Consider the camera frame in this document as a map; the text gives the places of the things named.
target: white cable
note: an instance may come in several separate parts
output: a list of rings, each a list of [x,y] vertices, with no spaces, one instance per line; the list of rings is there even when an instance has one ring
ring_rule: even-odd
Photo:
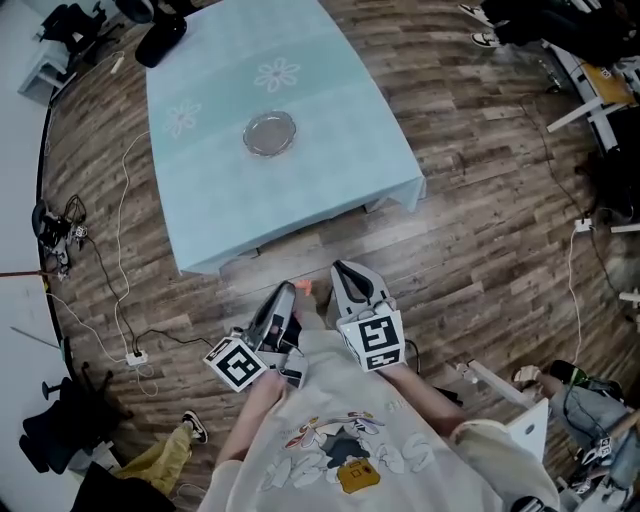
[[[112,59],[113,57],[115,57],[116,55],[120,55],[123,59],[125,57],[125,53],[123,51],[118,51],[118,52],[113,52],[111,55],[109,55],[108,57],[105,57],[104,59],[102,59],[100,62],[98,62],[95,66],[93,66],[89,71],[87,71],[84,75],[82,75],[78,81],[76,82],[76,85],[78,85],[80,82],[82,82],[87,76],[89,76],[91,73],[93,73],[96,69],[98,69],[102,64],[104,64],[105,62],[107,62],[108,60]],[[64,91],[61,91],[59,93],[58,98],[55,99],[56,104],[60,104],[60,101],[62,100],[62,97],[68,92],[69,90],[69,86],[67,85],[67,87],[65,87]],[[47,129],[47,138],[44,141],[44,155],[45,156],[49,156],[49,151],[50,151],[50,145],[49,145],[49,136],[51,135],[51,127],[53,126],[53,121],[54,121],[54,113],[55,113],[55,109],[52,106],[49,107],[51,109],[51,118],[49,119],[49,127]]]
[[[127,274],[125,273],[124,269],[122,268],[122,246],[120,244],[120,229],[122,227],[122,205],[124,203],[124,198],[127,195],[127,190],[129,190],[129,173],[127,172],[127,166],[125,165],[125,158],[127,158],[127,155],[129,154],[129,151],[131,151],[131,148],[133,148],[133,146],[135,145],[136,142],[138,142],[138,140],[147,135],[149,132],[146,131],[144,133],[141,133],[140,135],[138,135],[134,141],[131,143],[131,145],[129,146],[129,148],[124,152],[124,155],[122,155],[122,170],[124,171],[124,176],[126,179],[125,182],[125,186],[124,186],[124,190],[122,191],[122,197],[120,198],[120,205],[118,206],[118,230],[116,232],[116,240],[118,241],[118,268],[120,269],[120,273],[122,274],[122,277],[124,278],[124,282],[127,284],[127,291],[125,292],[125,294],[122,297],[118,297],[118,299],[116,300],[115,306],[113,307],[113,316],[116,319],[116,325],[118,326],[118,330],[120,331],[120,336],[122,336],[122,341],[124,342],[124,346],[125,346],[125,350],[127,350],[127,339],[124,336],[124,332],[122,332],[122,327],[120,327],[120,321],[118,320],[118,305],[128,297],[129,293],[131,292],[131,286],[129,285],[129,279],[127,279]]]
[[[76,315],[73,311],[71,311],[71,308],[68,306],[68,304],[65,301],[63,301],[60,297],[57,297],[53,293],[49,293],[49,292],[46,292],[45,295],[48,295],[49,297],[54,298],[58,302],[61,302],[64,305],[64,307],[67,308],[67,311],[69,313],[71,313],[73,318],[75,318],[76,321],[80,325],[82,325],[83,327],[89,329],[94,334],[94,336],[98,340],[98,343],[100,344],[100,347],[102,348],[102,350],[104,351],[106,356],[109,359],[111,359],[111,361],[113,361],[114,363],[124,363],[127,360],[126,358],[125,359],[114,359],[111,356],[111,354],[109,354],[109,352],[107,352],[107,349],[104,347],[104,344],[102,343],[102,339],[100,338],[100,335],[97,333],[97,331],[93,327],[85,324],[82,320],[80,320],[78,318],[78,315]],[[143,373],[142,371],[140,371],[140,368],[142,366],[148,366],[151,371],[149,373]],[[150,396],[150,397],[157,396],[157,394],[158,394],[158,385],[155,382],[153,383],[153,385],[155,386],[156,390],[155,390],[155,392],[153,394],[147,393],[145,391],[145,389],[142,387],[142,383],[140,382],[140,377],[145,377],[145,378],[153,377],[153,375],[155,374],[155,370],[153,369],[153,366],[151,366],[150,364],[146,364],[146,363],[145,364],[139,364],[139,365],[134,367],[134,370],[136,372],[136,379],[138,380],[138,387],[140,388],[140,391],[142,391],[145,395]]]
[[[578,228],[573,230],[571,233],[571,241],[569,242],[569,259],[567,260],[567,265],[569,266],[569,291],[571,295],[573,295],[573,303],[576,306],[576,316],[578,317],[578,346],[576,347],[576,354],[573,358],[573,364],[576,364],[578,361],[578,356],[580,355],[580,349],[582,348],[582,323],[580,322],[580,308],[578,307],[578,299],[576,297],[576,292],[573,291],[573,286],[571,284],[571,257],[573,256],[573,237],[578,232]]]
[[[95,335],[96,339],[98,340],[98,343],[100,343],[100,346],[102,347],[102,350],[104,351],[104,353],[107,355],[107,357],[109,359],[111,359],[114,363],[122,363],[122,362],[126,361],[126,358],[125,359],[114,359],[111,356],[111,354],[109,354],[109,352],[107,352],[107,349],[104,348],[104,345],[102,344],[102,339],[100,338],[100,335],[96,332],[96,330],[93,327],[90,327],[87,324],[85,324],[82,320],[80,320],[78,318],[78,315],[76,315],[73,311],[71,311],[71,308],[67,305],[67,303],[65,301],[63,301],[59,297],[56,297],[53,293],[46,292],[45,295],[48,295],[49,297],[52,297],[52,298],[56,299],[58,302],[62,302],[64,307],[67,308],[67,311],[69,313],[71,313],[73,318],[75,318],[80,325],[82,325],[83,327],[86,327],[87,329],[89,329]]]

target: yellow badge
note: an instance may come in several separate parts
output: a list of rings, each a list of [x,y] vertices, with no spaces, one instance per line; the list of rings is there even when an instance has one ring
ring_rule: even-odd
[[[365,487],[376,485],[380,482],[380,474],[369,464],[367,459],[358,459],[347,462],[338,468],[338,480],[342,484],[342,490],[351,494]]]

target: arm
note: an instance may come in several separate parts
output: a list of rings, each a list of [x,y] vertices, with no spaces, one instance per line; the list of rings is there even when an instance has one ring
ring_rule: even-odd
[[[253,383],[249,397],[220,449],[216,466],[227,460],[244,460],[262,422],[284,395],[287,382],[278,372],[268,371]]]
[[[460,407],[424,382],[407,365],[396,364],[379,370],[379,373],[441,436],[449,437],[466,420]]]

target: yellow pants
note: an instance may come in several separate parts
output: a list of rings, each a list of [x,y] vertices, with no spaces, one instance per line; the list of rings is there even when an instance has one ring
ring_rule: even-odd
[[[154,444],[115,473],[117,478],[140,478],[169,496],[180,477],[182,466],[191,457],[191,426],[177,427],[166,441]]]

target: white t-shirt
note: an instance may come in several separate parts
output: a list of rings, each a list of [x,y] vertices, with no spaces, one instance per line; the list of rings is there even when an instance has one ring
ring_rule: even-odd
[[[216,468],[200,512],[487,512],[524,496],[559,508],[542,465],[500,424],[462,425],[454,446],[337,332],[303,331],[300,346],[305,386],[272,409],[244,462]]]

